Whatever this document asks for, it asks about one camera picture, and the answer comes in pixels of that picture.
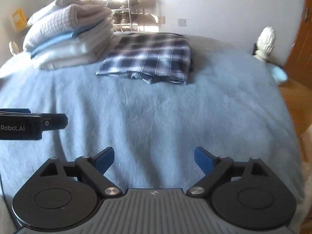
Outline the light blue folded cloth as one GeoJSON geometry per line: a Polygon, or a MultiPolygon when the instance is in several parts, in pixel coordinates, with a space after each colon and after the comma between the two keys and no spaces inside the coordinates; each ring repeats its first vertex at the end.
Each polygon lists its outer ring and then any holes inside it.
{"type": "Polygon", "coordinates": [[[38,45],[33,51],[29,52],[29,54],[30,54],[31,58],[34,58],[37,53],[46,49],[47,47],[52,46],[52,45],[57,44],[57,43],[60,43],[60,42],[63,42],[63,41],[71,40],[74,37],[86,32],[86,31],[91,30],[92,28],[96,27],[98,24],[99,23],[96,23],[96,24],[81,28],[79,30],[75,30],[73,32],[67,32],[67,33],[61,34],[59,36],[52,37],[51,39],[49,39],[49,40],[41,43],[40,45],[38,45]]]}

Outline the white wall socket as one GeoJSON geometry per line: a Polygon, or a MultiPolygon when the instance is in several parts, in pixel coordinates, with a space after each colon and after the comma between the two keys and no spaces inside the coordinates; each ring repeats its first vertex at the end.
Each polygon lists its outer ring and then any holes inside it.
{"type": "Polygon", "coordinates": [[[186,27],[187,26],[187,20],[186,19],[178,19],[178,26],[179,27],[186,27]]]}

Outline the brown wooden door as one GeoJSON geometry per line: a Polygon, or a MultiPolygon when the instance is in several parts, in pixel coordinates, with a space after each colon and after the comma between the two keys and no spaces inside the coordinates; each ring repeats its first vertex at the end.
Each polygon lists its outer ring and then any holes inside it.
{"type": "Polygon", "coordinates": [[[289,77],[310,89],[311,41],[311,0],[305,0],[298,32],[284,69],[289,77]]]}

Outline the white folded blanket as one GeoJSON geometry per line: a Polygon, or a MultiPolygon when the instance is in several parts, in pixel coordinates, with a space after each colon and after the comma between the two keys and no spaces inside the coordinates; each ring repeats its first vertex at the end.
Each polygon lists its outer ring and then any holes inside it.
{"type": "Polygon", "coordinates": [[[52,44],[37,52],[32,60],[36,69],[56,70],[94,63],[113,37],[112,18],[107,18],[77,36],[52,44]]]}

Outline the metal shoe rack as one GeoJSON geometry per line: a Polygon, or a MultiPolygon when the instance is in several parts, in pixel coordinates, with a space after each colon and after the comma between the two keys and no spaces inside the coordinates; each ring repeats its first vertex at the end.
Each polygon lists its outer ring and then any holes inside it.
{"type": "Polygon", "coordinates": [[[157,0],[108,0],[115,32],[159,32],[157,0]]]}

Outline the dark plaid shirt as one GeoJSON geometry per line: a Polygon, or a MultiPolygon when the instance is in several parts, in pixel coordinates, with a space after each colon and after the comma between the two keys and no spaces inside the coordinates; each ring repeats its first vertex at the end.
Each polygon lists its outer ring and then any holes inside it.
{"type": "Polygon", "coordinates": [[[121,38],[102,62],[98,75],[141,79],[148,84],[188,83],[189,39],[174,33],[130,33],[121,38]]]}

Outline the yellow box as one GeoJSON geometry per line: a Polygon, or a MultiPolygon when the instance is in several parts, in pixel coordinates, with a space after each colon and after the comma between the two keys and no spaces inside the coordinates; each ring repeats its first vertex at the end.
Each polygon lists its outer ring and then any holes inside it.
{"type": "Polygon", "coordinates": [[[22,8],[18,8],[13,14],[12,19],[17,31],[23,30],[27,26],[27,18],[22,8]]]}

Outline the pinkish waffle folded blanket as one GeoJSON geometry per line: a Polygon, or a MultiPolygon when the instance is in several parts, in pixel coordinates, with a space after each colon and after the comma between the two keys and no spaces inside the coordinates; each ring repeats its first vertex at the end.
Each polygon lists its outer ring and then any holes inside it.
{"type": "Polygon", "coordinates": [[[111,15],[105,1],[83,0],[34,22],[27,32],[23,50],[32,52],[53,37],[95,25],[111,15]]]}

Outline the cream bedpost finial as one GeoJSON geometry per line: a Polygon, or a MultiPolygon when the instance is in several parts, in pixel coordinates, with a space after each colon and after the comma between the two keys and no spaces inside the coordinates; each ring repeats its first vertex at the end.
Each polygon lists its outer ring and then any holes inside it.
{"type": "Polygon", "coordinates": [[[12,56],[19,54],[20,50],[15,41],[10,41],[8,47],[12,56]]]}
{"type": "Polygon", "coordinates": [[[276,43],[276,31],[272,27],[265,27],[256,42],[256,51],[254,57],[262,63],[269,61],[276,43]]]}

